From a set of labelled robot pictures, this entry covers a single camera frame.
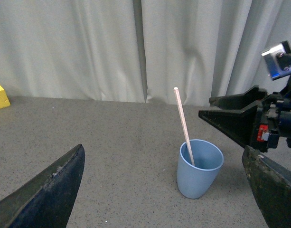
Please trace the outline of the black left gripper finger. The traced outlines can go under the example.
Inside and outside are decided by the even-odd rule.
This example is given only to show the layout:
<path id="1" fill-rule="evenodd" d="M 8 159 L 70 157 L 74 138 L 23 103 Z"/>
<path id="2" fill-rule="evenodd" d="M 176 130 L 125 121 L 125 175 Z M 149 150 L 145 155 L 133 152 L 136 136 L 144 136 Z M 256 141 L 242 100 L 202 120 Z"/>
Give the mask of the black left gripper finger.
<path id="1" fill-rule="evenodd" d="M 81 144 L 0 201 L 0 228 L 65 228 L 84 172 Z"/>

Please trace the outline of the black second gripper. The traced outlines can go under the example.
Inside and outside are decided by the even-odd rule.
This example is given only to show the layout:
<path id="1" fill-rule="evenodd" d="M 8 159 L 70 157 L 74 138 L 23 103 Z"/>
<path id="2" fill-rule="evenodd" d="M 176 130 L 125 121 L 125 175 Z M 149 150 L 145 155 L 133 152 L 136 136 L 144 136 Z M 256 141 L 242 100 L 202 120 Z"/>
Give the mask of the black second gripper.
<path id="1" fill-rule="evenodd" d="M 261 153 L 277 148 L 281 137 L 291 148 L 291 75 L 280 92 L 265 96 L 255 85 L 243 94 L 211 97 L 210 105 L 222 110 L 198 116 L 245 148 L 242 163 L 267 226 L 291 228 L 291 171 Z"/>

